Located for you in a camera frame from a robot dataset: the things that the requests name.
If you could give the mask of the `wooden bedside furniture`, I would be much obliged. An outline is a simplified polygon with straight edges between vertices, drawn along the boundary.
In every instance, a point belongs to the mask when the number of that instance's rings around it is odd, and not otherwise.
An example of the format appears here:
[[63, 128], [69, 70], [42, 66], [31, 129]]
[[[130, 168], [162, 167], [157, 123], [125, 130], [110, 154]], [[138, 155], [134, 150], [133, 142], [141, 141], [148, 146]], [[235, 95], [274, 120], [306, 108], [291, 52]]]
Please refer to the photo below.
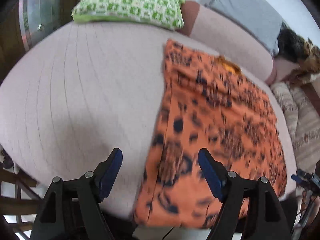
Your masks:
[[31, 48], [72, 21], [80, 0], [1, 0], [1, 80]]

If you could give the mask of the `pink bolster cushion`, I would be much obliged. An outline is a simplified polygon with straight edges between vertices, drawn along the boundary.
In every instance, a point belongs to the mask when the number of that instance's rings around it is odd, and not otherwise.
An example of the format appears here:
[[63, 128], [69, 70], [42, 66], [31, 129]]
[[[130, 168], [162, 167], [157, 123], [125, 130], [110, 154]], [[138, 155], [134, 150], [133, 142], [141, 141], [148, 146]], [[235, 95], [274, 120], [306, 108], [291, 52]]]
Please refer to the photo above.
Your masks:
[[184, 26], [180, 33], [207, 45], [266, 84], [275, 81], [277, 71], [273, 57], [245, 29], [195, 1], [183, 3], [181, 12]]

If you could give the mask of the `pink quilted mattress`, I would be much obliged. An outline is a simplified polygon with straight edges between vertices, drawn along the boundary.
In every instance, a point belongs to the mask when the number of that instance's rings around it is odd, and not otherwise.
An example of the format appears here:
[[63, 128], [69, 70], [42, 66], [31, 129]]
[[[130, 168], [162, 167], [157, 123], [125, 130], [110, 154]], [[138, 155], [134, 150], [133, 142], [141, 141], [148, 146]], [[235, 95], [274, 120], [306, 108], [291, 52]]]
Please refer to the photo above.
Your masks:
[[[168, 40], [223, 56], [146, 24], [64, 25], [28, 51], [1, 84], [1, 145], [44, 185], [54, 176], [78, 178], [120, 148], [123, 164], [101, 207], [134, 219], [165, 91]], [[267, 84], [238, 67], [268, 95], [276, 114], [287, 172], [279, 198], [285, 199], [296, 187], [290, 178], [296, 163], [284, 115]]]

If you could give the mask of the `beige striped floral blanket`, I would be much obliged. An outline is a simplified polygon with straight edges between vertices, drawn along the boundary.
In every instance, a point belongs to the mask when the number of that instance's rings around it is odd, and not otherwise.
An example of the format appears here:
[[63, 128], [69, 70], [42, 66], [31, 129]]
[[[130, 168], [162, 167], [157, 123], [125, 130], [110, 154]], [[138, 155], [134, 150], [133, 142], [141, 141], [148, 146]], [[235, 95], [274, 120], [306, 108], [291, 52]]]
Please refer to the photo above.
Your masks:
[[319, 81], [300, 87], [271, 86], [285, 116], [297, 167], [312, 172], [319, 161]]

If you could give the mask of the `green white patterned pillow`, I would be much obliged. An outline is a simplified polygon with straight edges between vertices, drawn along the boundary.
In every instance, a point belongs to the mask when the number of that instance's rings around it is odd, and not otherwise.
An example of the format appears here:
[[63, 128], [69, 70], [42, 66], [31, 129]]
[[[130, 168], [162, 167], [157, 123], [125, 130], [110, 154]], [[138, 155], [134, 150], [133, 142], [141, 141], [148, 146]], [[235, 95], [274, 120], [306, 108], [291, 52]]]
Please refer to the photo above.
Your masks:
[[184, 27], [184, 0], [80, 0], [72, 10], [74, 22], [136, 22], [169, 30]]

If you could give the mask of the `black brown furry cloth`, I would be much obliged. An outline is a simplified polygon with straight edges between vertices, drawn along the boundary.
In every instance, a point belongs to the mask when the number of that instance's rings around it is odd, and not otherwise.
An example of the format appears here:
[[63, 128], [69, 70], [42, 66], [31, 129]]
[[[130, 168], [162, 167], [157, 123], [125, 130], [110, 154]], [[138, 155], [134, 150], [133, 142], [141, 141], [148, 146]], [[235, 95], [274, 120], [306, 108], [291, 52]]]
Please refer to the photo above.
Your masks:
[[300, 87], [319, 78], [319, 47], [309, 38], [304, 39], [282, 23], [277, 41], [277, 55], [299, 65], [286, 77], [291, 86]]

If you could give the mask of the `light blue grey pillow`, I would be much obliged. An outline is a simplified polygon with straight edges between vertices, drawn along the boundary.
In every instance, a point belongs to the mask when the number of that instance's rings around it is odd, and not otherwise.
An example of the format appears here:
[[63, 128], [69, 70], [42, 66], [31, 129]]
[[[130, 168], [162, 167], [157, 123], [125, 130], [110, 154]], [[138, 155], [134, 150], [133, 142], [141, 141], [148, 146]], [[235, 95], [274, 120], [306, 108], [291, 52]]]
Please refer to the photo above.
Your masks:
[[206, 7], [240, 25], [271, 55], [279, 53], [278, 36], [283, 18], [266, 0], [211, 0]]

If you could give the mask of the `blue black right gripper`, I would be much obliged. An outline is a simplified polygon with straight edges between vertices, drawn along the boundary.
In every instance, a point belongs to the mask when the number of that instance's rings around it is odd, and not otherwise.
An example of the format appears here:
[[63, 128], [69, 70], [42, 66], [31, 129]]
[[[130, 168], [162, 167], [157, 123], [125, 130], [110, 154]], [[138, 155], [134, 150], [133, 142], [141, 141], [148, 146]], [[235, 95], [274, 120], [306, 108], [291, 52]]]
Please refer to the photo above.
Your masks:
[[320, 183], [317, 174], [297, 169], [296, 174], [293, 174], [291, 179], [304, 189], [311, 190], [314, 194], [319, 194]]

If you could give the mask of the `orange black floral garment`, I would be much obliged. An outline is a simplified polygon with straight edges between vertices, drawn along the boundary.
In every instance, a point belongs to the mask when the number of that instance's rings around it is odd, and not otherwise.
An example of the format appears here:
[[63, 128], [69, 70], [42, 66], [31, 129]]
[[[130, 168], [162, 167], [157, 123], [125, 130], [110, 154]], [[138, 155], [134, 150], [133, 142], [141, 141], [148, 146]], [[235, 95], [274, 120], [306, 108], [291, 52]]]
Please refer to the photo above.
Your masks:
[[287, 184], [277, 117], [268, 95], [240, 68], [168, 40], [165, 91], [136, 202], [135, 222], [209, 228], [219, 214], [198, 163], [206, 148], [242, 178], [266, 177], [277, 196]]

